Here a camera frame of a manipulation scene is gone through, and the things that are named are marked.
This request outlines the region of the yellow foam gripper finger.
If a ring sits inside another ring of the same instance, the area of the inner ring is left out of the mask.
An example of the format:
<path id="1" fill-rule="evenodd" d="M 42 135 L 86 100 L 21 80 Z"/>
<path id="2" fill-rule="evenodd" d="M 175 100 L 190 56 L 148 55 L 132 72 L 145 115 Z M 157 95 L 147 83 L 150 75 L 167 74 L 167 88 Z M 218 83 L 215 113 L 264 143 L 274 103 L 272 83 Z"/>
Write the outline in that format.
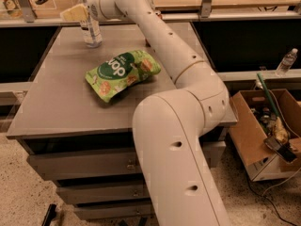
<path id="1" fill-rule="evenodd" d="M 83 4 L 78 4 L 62 11 L 60 17 L 65 22 L 86 21 L 88 18 L 87 8 Z"/>

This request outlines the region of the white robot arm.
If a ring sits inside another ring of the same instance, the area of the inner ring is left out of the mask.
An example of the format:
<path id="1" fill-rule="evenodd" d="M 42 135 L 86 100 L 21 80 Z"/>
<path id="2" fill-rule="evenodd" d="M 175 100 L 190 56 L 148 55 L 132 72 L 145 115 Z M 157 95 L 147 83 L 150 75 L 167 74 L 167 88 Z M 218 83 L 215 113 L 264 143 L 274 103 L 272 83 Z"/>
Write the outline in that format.
<path id="1" fill-rule="evenodd" d="M 229 107 L 211 65 L 155 13 L 151 0 L 83 0 L 61 17 L 137 24 L 175 85 L 145 98 L 133 115 L 135 149 L 159 225 L 230 226 L 198 141 Z"/>

